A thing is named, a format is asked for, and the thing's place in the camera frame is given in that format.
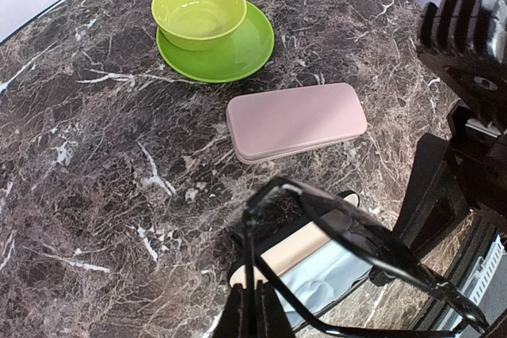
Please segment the green bowl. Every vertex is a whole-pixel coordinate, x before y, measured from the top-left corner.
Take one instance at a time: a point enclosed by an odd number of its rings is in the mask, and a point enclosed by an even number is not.
[[[151,13],[168,41],[188,51],[206,51],[245,20],[246,0],[153,0]]]

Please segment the dark marble surface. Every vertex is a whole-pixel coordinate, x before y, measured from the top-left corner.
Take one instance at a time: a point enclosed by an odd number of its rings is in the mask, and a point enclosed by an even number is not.
[[[69,0],[0,47],[0,336],[208,337],[235,259],[227,228],[274,175],[352,188],[393,226],[415,142],[447,133],[454,96],[418,62],[411,0],[249,0],[276,49],[252,78],[182,81],[160,58],[151,0]],[[234,96],[348,82],[368,132],[245,166]],[[459,245],[432,253],[443,271]],[[333,323],[403,327],[424,297],[366,285]],[[320,336],[305,329],[301,336]]]

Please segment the green saucer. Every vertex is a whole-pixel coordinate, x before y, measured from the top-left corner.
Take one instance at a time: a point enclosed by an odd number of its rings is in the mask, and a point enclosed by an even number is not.
[[[275,47],[268,18],[247,3],[246,19],[230,38],[208,51],[186,51],[172,45],[157,30],[158,51],[178,73],[196,81],[220,83],[246,78],[261,69]]]

